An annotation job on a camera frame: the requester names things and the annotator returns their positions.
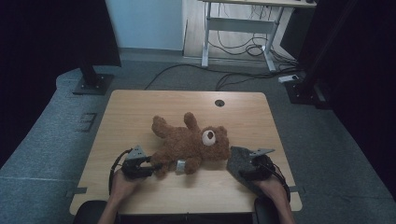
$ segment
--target power strip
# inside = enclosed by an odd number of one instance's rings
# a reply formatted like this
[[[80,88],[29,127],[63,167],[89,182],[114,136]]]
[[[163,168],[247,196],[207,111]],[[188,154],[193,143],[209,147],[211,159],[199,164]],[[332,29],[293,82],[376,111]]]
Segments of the power strip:
[[[288,81],[295,81],[298,79],[299,79],[299,77],[297,77],[296,75],[291,75],[291,76],[286,76],[286,77],[280,77],[277,80],[279,81],[279,83],[284,83],[284,82],[288,82]]]

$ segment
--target table top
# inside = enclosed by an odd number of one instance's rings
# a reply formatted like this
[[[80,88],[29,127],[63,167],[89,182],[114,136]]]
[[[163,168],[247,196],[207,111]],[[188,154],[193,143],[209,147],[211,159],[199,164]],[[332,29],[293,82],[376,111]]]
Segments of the table top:
[[[200,0],[202,2],[210,3],[225,3],[225,4],[242,4],[242,5],[257,5],[269,7],[316,7],[315,1],[313,3],[306,3],[305,0]]]
[[[224,106],[215,102],[222,100]],[[186,112],[195,115],[201,129],[223,125],[230,146],[274,148],[270,154],[286,177],[294,180],[264,94],[225,91],[113,91],[92,145],[79,188],[70,206],[71,214],[89,200],[108,199],[108,175],[115,159],[126,149],[141,146],[147,156],[163,140],[151,130],[155,115],[168,124],[185,127]],[[121,214],[245,213],[254,211],[256,195],[226,170],[226,161],[205,161],[193,175],[168,173],[163,180],[148,177],[124,203]],[[300,196],[291,194],[291,209],[302,209]]]

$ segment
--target grey carpet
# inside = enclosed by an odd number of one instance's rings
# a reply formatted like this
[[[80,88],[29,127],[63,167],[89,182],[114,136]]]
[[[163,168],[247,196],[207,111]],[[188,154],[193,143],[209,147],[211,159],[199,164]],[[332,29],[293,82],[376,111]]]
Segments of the grey carpet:
[[[171,65],[174,63],[122,61],[122,68],[96,67],[98,73],[115,75],[105,96],[73,95],[81,77],[79,70],[59,76],[57,91],[45,111],[0,171],[0,223],[72,223],[70,192],[78,185],[110,93],[143,90]],[[265,69],[211,68],[249,73]],[[162,74],[149,89],[213,91],[221,76],[179,67]],[[303,210],[294,213],[298,223],[396,223],[396,203],[331,110],[292,105],[276,77],[250,80],[222,91],[266,95],[301,189]],[[84,121],[91,113],[97,116],[90,128]]]

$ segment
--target white desk frame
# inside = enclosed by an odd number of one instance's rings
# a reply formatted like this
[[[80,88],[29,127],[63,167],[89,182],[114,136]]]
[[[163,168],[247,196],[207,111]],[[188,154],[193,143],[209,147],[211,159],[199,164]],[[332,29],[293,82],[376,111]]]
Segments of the white desk frame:
[[[202,52],[202,67],[208,67],[209,61],[209,31],[228,31],[228,32],[240,32],[240,33],[258,33],[258,34],[268,34],[269,38],[265,44],[262,46],[262,52],[267,62],[270,72],[275,72],[276,67],[274,65],[274,58],[270,51],[271,46],[274,42],[277,27],[279,26],[280,18],[283,14],[284,7],[315,7],[316,4],[307,4],[305,1],[221,1],[221,0],[203,0],[207,2],[207,12],[205,20],[205,42]],[[253,20],[239,20],[239,19],[228,19],[228,18],[215,18],[210,16],[210,11],[213,3],[229,3],[229,4],[250,4],[250,5],[260,5],[260,6],[276,6],[279,7],[279,11],[276,15],[274,21],[253,21]]]

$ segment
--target wooden table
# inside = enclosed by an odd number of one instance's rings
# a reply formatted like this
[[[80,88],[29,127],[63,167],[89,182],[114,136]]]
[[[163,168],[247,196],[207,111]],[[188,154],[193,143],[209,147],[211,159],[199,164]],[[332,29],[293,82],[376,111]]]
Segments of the wooden table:
[[[229,31],[253,34],[268,34],[268,40],[265,46],[262,46],[262,53],[267,62],[270,72],[275,72],[273,55],[270,51],[274,42],[277,27],[283,14],[284,7],[316,7],[316,3],[306,3],[305,0],[200,0],[207,2],[206,20],[205,20],[205,41],[202,50],[202,67],[208,67],[209,60],[209,31]],[[210,16],[212,3],[240,4],[279,7],[276,19],[274,21],[254,21],[238,20],[230,18],[215,18]]]
[[[216,106],[222,100],[224,106]],[[274,120],[265,96],[259,92],[223,91],[113,91],[93,142],[79,188],[70,206],[71,214],[89,200],[108,199],[108,175],[115,159],[126,149],[140,145],[152,155],[163,143],[151,130],[155,115],[169,124],[185,126],[183,116],[192,112],[201,128],[223,125],[230,146],[274,148],[270,154],[294,186]],[[204,162],[194,175],[171,172],[164,180],[147,178],[121,214],[186,214],[252,212],[256,196],[226,170],[226,161]],[[291,194],[293,211],[302,209],[300,196]]]

